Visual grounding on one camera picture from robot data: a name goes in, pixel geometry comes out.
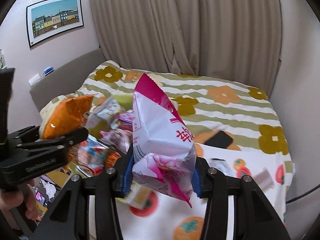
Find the person's left hand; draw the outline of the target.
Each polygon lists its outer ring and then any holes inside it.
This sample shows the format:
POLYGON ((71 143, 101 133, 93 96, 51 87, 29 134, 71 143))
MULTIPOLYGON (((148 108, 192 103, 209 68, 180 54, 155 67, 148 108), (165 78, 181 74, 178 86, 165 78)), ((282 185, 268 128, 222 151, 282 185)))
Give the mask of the person's left hand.
POLYGON ((28 219, 35 220, 38 216, 38 211, 35 196, 30 188, 28 188, 26 197, 23 196, 22 191, 4 192, 1 190, 1 211, 8 222, 15 221, 10 210, 20 206, 23 202, 27 207, 25 216, 28 219))

